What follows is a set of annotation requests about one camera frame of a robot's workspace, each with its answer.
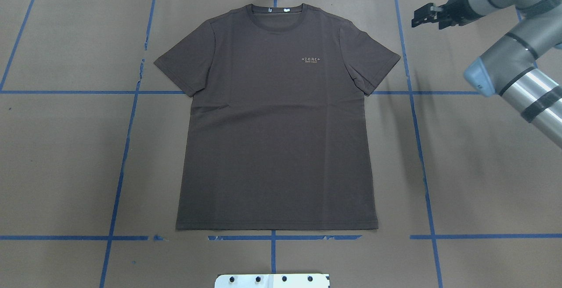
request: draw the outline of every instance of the dark gray t-shirt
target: dark gray t-shirt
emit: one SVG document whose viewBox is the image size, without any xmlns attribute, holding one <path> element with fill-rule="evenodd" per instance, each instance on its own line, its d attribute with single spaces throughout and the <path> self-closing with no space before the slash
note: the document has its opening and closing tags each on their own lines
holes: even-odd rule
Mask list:
<svg viewBox="0 0 562 288">
<path fill-rule="evenodd" d="M 203 22 L 154 62 L 193 96 L 176 228 L 378 228 L 364 97 L 399 59 L 307 4 Z"/>
</svg>

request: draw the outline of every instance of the robotic arm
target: robotic arm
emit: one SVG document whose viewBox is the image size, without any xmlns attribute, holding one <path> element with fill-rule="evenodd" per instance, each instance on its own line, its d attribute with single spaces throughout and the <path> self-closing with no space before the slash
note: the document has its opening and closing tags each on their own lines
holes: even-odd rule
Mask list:
<svg viewBox="0 0 562 288">
<path fill-rule="evenodd" d="M 562 0 L 448 0 L 414 12 L 412 27 L 438 22 L 439 29 L 469 24 L 515 5 L 525 17 L 464 72 L 486 97 L 498 94 L 562 148 L 562 87 L 534 66 L 551 48 L 562 49 Z"/>
</svg>

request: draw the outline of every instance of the shirt sleeve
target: shirt sleeve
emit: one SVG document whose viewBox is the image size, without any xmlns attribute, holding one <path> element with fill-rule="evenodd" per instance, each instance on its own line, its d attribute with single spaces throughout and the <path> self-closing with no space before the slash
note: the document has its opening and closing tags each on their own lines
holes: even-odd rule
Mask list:
<svg viewBox="0 0 562 288">
<path fill-rule="evenodd" d="M 154 64 L 187 96 L 205 88 L 215 53 L 215 34 L 209 22 L 203 22 Z"/>
<path fill-rule="evenodd" d="M 369 96 L 400 56 L 373 40 L 352 22 L 344 22 L 339 29 L 339 46 L 347 72 L 355 86 Z"/>
</svg>

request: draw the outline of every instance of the neckline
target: neckline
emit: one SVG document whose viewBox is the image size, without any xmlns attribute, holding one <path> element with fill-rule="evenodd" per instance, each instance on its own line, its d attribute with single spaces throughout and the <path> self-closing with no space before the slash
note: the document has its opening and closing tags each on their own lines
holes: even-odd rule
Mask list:
<svg viewBox="0 0 562 288">
<path fill-rule="evenodd" d="M 262 7 L 262 6 L 256 6 L 254 4 L 248 4 L 246 5 L 245 9 L 249 19 L 251 20 L 251 22 L 253 22 L 253 24 L 255 24 L 255 26 L 268 32 L 288 32 L 290 30 L 293 30 L 294 28 L 297 28 L 303 22 L 307 14 L 307 11 L 309 9 L 309 6 L 307 4 L 300 4 L 299 6 L 295 6 L 295 7 Z M 275 28 L 275 27 L 267 26 L 262 22 L 260 22 L 259 19 L 255 16 L 254 12 L 259 12 L 263 14 L 287 14 L 287 13 L 298 12 L 300 13 L 300 16 L 297 19 L 297 21 L 291 24 L 290 26 L 286 26 L 283 28 Z"/>
</svg>

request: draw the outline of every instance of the white metal plate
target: white metal plate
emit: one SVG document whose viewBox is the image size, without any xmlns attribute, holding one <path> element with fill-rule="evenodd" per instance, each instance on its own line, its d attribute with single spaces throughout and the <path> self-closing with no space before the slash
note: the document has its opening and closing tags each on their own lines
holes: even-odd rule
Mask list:
<svg viewBox="0 0 562 288">
<path fill-rule="evenodd" d="M 330 288 L 329 274 L 225 274 L 215 288 Z"/>
</svg>

